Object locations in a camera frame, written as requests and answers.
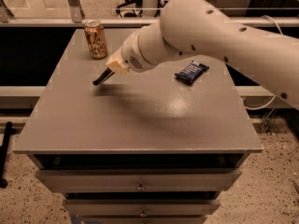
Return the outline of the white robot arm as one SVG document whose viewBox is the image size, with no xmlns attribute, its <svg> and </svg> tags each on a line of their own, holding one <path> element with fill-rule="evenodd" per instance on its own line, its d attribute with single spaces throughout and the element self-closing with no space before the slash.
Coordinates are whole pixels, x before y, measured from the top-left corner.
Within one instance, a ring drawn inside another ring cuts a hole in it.
<svg viewBox="0 0 299 224">
<path fill-rule="evenodd" d="M 299 109 L 299 39 L 232 21 L 205 0 L 170 0 L 159 20 L 128 36 L 107 67 L 142 73 L 194 55 L 227 63 Z"/>
</svg>

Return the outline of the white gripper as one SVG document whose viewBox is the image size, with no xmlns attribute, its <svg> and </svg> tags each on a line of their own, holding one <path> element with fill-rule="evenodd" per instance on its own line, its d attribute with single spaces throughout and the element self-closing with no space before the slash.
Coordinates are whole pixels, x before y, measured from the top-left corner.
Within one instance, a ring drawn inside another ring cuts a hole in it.
<svg viewBox="0 0 299 224">
<path fill-rule="evenodd" d="M 107 67 L 114 73 L 127 75 L 130 69 L 145 72 L 154 68 L 150 53 L 154 46 L 147 28 L 133 32 L 107 60 Z"/>
</svg>

